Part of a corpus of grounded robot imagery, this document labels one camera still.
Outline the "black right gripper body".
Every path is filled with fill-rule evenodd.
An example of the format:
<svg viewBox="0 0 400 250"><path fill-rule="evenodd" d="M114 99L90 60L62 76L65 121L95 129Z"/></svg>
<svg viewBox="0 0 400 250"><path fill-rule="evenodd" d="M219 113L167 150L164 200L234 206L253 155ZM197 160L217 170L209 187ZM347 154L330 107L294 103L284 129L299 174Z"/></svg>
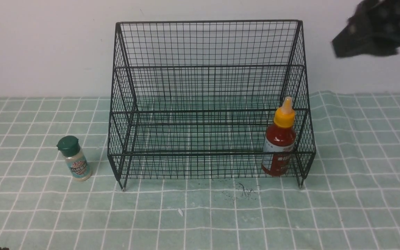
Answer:
<svg viewBox="0 0 400 250"><path fill-rule="evenodd" d="M362 0L332 40L337 58L388 57L400 48L400 0Z"/></svg>

